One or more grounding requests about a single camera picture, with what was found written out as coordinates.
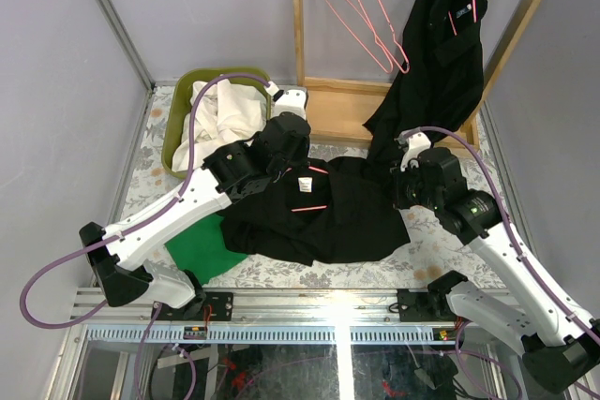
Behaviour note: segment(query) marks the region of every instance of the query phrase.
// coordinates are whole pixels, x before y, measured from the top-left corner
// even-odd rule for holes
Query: wooden shelf
[[[305,86],[308,90],[307,118],[312,128],[312,142],[369,147],[372,137],[363,123],[381,105],[389,83],[306,77]],[[458,134],[479,149],[474,121],[463,126]],[[443,140],[437,145],[450,148],[458,156],[470,155],[452,139]]]

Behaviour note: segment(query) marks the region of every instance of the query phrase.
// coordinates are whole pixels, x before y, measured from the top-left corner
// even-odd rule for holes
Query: wooden frame
[[[458,134],[475,148],[479,148],[477,113],[488,97],[492,86],[517,46],[525,28],[542,0],[521,0],[491,55],[484,73],[484,93],[479,105],[463,124]],[[296,83],[309,90],[307,116],[312,127],[314,142],[368,147],[370,133],[362,124],[382,103],[390,83],[353,81],[306,77],[304,59],[303,0],[293,0],[293,31],[296,57]],[[454,140],[446,139],[439,145],[447,146],[453,153],[465,156],[466,150]]]

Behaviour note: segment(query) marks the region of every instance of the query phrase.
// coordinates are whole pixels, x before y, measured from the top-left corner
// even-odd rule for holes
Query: black jacket
[[[456,131],[483,94],[483,53],[480,21],[488,0],[416,0],[402,34],[409,57],[408,74],[398,73],[382,105],[365,123],[373,134],[371,164],[388,165],[402,158],[394,142],[401,131],[417,126],[441,126]],[[448,18],[452,14],[457,35]],[[432,141],[443,136],[428,133]]]
[[[409,237],[400,213],[380,188],[361,179],[361,158],[339,157],[330,163],[309,159],[323,174],[297,168],[261,194],[227,208],[221,230],[227,248],[274,259],[312,265],[321,262],[375,261],[390,255]],[[311,179],[301,192],[299,177]],[[292,208],[327,205],[327,209],[293,213]]]

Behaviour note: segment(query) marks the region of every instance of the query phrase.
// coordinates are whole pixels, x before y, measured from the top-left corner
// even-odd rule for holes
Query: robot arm
[[[598,336],[600,321],[560,287],[510,224],[521,250],[520,255],[516,252],[500,215],[502,206],[487,192],[467,188],[458,159],[448,149],[430,148],[424,133],[413,134],[407,143],[402,162],[392,169],[397,207],[422,205],[433,211],[445,230],[492,268],[522,311],[488,296],[457,272],[432,282],[428,293],[407,309],[477,323],[522,356],[540,385],[552,393],[564,391],[600,363],[600,347],[574,317]],[[573,314],[567,317],[557,299]]]
[[[224,145],[191,174],[183,194],[181,186],[125,220],[105,229],[90,223],[80,230],[85,245],[105,236],[120,236],[88,253],[108,305],[122,306],[139,298],[184,309],[188,317],[202,308],[205,295],[191,273],[155,264],[148,255],[203,217],[227,208],[245,196],[262,192],[288,167],[308,156],[310,127],[305,120],[307,96],[290,90],[274,96],[276,117],[267,121],[251,144],[236,141]],[[166,213],[165,205],[177,199]],[[139,227],[124,237],[124,230],[153,217],[151,227]]]

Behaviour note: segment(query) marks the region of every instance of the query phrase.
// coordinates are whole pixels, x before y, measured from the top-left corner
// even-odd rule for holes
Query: green cloth
[[[227,250],[221,233],[222,221],[218,215],[209,215],[165,244],[177,267],[192,271],[201,285],[248,257]]]

